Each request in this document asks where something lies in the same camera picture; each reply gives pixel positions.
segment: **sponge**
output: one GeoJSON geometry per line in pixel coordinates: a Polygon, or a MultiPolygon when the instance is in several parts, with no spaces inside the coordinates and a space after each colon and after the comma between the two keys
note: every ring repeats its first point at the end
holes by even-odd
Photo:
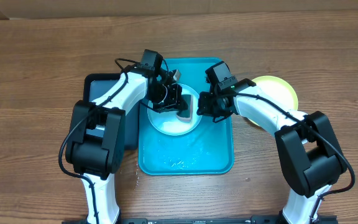
{"type": "Polygon", "coordinates": [[[191,95],[182,95],[181,97],[187,104],[187,110],[178,111],[177,118],[182,122],[189,123],[193,116],[193,97],[191,95]]]}

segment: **wooden table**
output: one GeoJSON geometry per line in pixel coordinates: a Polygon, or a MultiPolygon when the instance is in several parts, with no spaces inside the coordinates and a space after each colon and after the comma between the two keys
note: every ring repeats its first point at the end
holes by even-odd
{"type": "MultiPolygon", "coordinates": [[[[358,223],[358,11],[0,21],[0,223],[87,216],[83,185],[60,171],[58,148],[85,76],[118,72],[115,58],[140,60],[144,49],[219,57],[238,79],[288,81],[300,110],[328,115],[356,171],[355,188],[327,197],[321,214],[358,223]]],[[[122,216],[277,214],[289,186],[273,137],[232,120],[236,161],[224,175],[149,176],[128,152],[116,175],[122,216]]]]}

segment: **robotic arm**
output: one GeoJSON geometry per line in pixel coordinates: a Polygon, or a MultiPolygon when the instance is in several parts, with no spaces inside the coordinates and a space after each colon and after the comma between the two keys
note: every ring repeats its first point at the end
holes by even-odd
{"type": "MultiPolygon", "coordinates": [[[[123,158],[125,117],[131,108],[146,98],[153,103],[152,109],[159,113],[187,109],[188,105],[181,98],[181,87],[176,84],[180,72],[161,69],[162,60],[157,52],[145,50],[141,63],[124,69],[120,80],[106,94],[92,103],[79,101],[74,107],[70,130],[80,119],[89,118],[68,141],[66,160],[73,164],[76,173],[94,183],[93,195],[89,183],[83,180],[89,208],[88,223],[96,223],[96,215],[100,223],[116,223],[119,219],[114,173],[123,158]],[[113,94],[115,97],[111,101],[103,107],[97,106],[113,94]],[[95,199],[98,213],[93,215],[95,199]]],[[[291,187],[288,203],[277,221],[289,224],[315,222],[319,195],[327,192],[347,167],[335,151],[289,116],[312,127],[342,153],[327,117],[319,111],[307,115],[285,108],[254,82],[248,79],[237,81],[224,62],[207,69],[206,74],[211,89],[200,93],[197,113],[212,116],[214,122],[220,121],[216,118],[239,114],[254,120],[275,136],[282,172],[291,187]],[[306,152],[303,144],[307,142],[317,142],[317,147],[306,152]]]]}

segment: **teal tray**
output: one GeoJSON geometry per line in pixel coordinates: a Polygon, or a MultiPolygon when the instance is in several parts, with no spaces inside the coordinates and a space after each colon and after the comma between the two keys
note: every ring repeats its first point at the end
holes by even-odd
{"type": "MultiPolygon", "coordinates": [[[[209,91],[205,70],[218,58],[166,59],[170,70],[179,69],[179,83],[198,93],[209,91]]],[[[234,164],[231,118],[213,123],[203,116],[197,127],[181,136],[156,130],[149,121],[147,108],[139,111],[139,167],[150,175],[223,174],[234,164]]]]}

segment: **yellow bowl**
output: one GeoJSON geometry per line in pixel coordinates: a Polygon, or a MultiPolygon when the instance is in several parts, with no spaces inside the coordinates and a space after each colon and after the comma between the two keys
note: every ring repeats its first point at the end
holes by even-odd
{"type": "Polygon", "coordinates": [[[281,103],[287,108],[298,109],[298,97],[292,86],[285,80],[270,75],[261,76],[252,80],[273,100],[281,103]]]}

